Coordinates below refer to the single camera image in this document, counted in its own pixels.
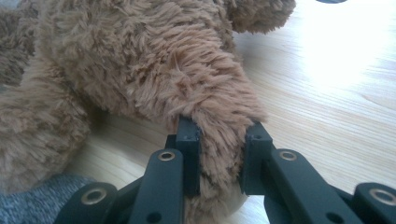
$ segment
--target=stuffed animal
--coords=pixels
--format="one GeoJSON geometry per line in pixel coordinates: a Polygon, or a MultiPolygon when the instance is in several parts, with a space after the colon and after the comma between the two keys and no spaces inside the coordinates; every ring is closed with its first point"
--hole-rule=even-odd
{"type": "Polygon", "coordinates": [[[23,0],[2,9],[1,191],[60,173],[90,132],[93,106],[170,133],[182,115],[202,130],[201,195],[186,199],[186,222],[218,223],[240,198],[246,129],[264,120],[233,31],[272,31],[294,7],[294,0],[23,0]]]}

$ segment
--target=plush toy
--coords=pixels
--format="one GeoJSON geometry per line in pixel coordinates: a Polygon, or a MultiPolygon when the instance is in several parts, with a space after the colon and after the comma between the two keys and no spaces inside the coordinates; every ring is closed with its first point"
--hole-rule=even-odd
{"type": "Polygon", "coordinates": [[[28,190],[60,173],[90,132],[93,106],[170,133],[183,115],[202,130],[201,195],[186,199],[186,221],[219,222],[240,197],[246,129],[264,120],[233,30],[269,32],[294,7],[293,0],[24,0],[2,9],[0,189],[28,190]]]}

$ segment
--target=teddy bear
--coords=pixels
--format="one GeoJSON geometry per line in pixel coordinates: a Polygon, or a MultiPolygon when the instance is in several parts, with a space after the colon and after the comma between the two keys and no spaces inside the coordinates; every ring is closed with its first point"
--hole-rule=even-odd
{"type": "Polygon", "coordinates": [[[0,190],[59,174],[90,133],[95,107],[202,132],[199,196],[186,223],[219,223],[239,197],[247,127],[265,112],[233,31],[285,24],[294,0],[22,0],[0,11],[0,190]]]}

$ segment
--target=black plastic part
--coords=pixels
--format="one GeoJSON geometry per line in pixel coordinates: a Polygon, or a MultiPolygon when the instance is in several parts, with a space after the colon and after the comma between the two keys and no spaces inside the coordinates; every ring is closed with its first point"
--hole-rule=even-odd
{"type": "Polygon", "coordinates": [[[359,184],[352,208],[364,223],[396,223],[396,190],[377,183],[359,184]]]}
{"type": "Polygon", "coordinates": [[[111,208],[106,223],[125,224],[128,222],[142,181],[143,177],[140,177],[136,179],[136,181],[119,190],[117,199],[113,203],[113,207],[111,208]]]}
{"type": "Polygon", "coordinates": [[[261,123],[255,122],[247,129],[244,166],[239,178],[241,191],[246,195],[265,194],[262,170],[273,148],[273,139],[261,123]]]}
{"type": "Polygon", "coordinates": [[[268,165],[292,223],[362,223],[300,153],[273,150],[268,165]]]}
{"type": "MultiPolygon", "coordinates": [[[[90,197],[97,197],[93,192],[90,197]]],[[[102,224],[106,223],[109,211],[117,197],[117,189],[107,183],[92,183],[78,190],[55,219],[54,224],[102,224]],[[84,204],[83,195],[90,190],[102,189],[105,198],[98,203],[84,204]]]]}
{"type": "Polygon", "coordinates": [[[148,161],[128,223],[182,223],[183,207],[183,155],[175,149],[159,150],[148,161]],[[173,159],[160,160],[169,152],[173,159]]]}
{"type": "Polygon", "coordinates": [[[176,136],[176,149],[184,157],[184,194],[195,196],[200,193],[200,133],[201,131],[191,120],[180,117],[176,136]]]}
{"type": "Polygon", "coordinates": [[[274,200],[271,197],[264,197],[264,208],[270,223],[290,224],[292,223],[291,214],[283,204],[283,201],[274,200]]]}

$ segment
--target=brown fur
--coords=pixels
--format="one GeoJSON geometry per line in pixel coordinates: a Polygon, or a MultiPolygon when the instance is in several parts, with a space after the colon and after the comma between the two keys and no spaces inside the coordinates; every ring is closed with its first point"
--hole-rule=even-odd
{"type": "Polygon", "coordinates": [[[219,222],[238,197],[246,128],[264,119],[232,31],[271,31],[293,8],[292,0],[31,0],[0,11],[9,20],[0,23],[0,81],[15,86],[0,95],[0,189],[60,173],[89,133],[90,102],[170,132],[184,115],[203,131],[202,192],[186,200],[186,220],[219,222]]]}

